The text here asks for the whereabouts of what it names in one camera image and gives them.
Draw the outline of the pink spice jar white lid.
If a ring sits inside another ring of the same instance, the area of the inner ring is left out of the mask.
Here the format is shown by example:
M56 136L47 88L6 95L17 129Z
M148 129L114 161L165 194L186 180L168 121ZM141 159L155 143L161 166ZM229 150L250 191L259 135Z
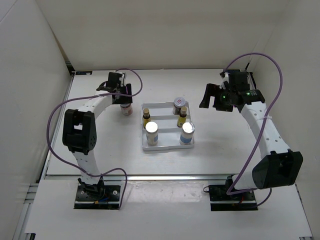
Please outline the pink spice jar white lid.
M133 113L133 108L131 103L121 104L120 109L123 115L129 116Z

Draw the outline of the white can beige label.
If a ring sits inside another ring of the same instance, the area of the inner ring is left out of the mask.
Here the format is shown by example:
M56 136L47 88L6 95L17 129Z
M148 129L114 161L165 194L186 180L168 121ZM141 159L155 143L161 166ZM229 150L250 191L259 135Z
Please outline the white can beige label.
M156 122L150 121L145 126L146 139L149 146L155 146L158 144L158 124Z

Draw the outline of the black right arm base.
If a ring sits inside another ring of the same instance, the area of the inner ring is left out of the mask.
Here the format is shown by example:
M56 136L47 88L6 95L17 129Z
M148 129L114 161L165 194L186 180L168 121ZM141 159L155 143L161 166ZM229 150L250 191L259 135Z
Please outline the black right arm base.
M225 185L208 185L203 188L203 192L209 194L211 212L258 210L255 194L252 191L227 195L227 187Z

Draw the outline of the yellow bottle tan cap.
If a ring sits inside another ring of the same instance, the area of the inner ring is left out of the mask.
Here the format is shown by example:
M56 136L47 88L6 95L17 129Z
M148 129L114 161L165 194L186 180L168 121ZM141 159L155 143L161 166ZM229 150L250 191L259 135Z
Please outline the yellow bottle tan cap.
M151 121L150 110L148 108L144 108L142 112L142 120L143 120L143 128L146 128L147 123Z

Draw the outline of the white can blue label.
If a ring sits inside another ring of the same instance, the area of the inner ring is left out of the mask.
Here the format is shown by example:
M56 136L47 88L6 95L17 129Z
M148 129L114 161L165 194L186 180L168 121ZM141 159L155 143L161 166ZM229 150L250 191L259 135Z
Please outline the white can blue label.
M182 125L181 133L180 133L180 144L181 145L190 145L193 140L195 132L195 125L192 122L185 122Z

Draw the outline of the brown spice jar white lid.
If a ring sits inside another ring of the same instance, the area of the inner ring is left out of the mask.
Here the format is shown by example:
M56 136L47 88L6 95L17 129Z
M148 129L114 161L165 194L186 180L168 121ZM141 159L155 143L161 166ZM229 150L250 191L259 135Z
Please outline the brown spice jar white lid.
M186 105L186 100L183 97L176 97L173 101L173 114L179 115L181 108Z

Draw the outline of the yellow bottle brown cap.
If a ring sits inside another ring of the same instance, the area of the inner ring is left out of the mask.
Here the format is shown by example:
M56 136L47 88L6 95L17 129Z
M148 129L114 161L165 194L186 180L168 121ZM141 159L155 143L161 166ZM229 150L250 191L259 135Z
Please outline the yellow bottle brown cap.
M181 109L180 109L180 113L179 113L179 117L178 117L178 120L177 120L177 126L179 128L181 128L183 126L183 124L186 122L186 119L187 119L187 107L186 106L183 106Z

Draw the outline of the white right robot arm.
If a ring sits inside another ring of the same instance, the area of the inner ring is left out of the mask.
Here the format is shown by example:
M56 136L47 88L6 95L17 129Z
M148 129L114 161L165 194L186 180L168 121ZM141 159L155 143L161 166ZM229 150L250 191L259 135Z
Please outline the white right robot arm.
M224 193L230 200L238 199L242 193L291 186L296 182L303 163L299 151L293 151L280 136L258 89L251 89L248 75L244 71L222 73L222 83L208 83L200 108L209 108L214 98L213 108L217 111L232 112L238 109L248 123L259 150L261 160L252 170L241 170L226 181Z

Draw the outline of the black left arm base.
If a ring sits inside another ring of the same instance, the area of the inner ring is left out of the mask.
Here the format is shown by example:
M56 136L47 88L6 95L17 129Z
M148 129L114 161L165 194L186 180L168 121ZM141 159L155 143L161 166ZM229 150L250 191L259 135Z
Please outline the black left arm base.
M78 184L73 208L76 210L119 210L122 200L122 186L106 184L99 192L89 190Z

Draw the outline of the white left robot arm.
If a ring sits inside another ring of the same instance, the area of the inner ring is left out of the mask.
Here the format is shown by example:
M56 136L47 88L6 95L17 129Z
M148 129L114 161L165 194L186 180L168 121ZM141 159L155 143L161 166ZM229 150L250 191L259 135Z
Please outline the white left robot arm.
M124 72L110 72L107 81L96 89L94 97L77 109L68 109L64 113L62 143L76 159L77 165L84 171L79 182L90 185L87 194L93 200L100 200L105 194L98 170L94 147L97 143L96 119L110 105L120 105L124 115L132 113L132 87L125 83Z

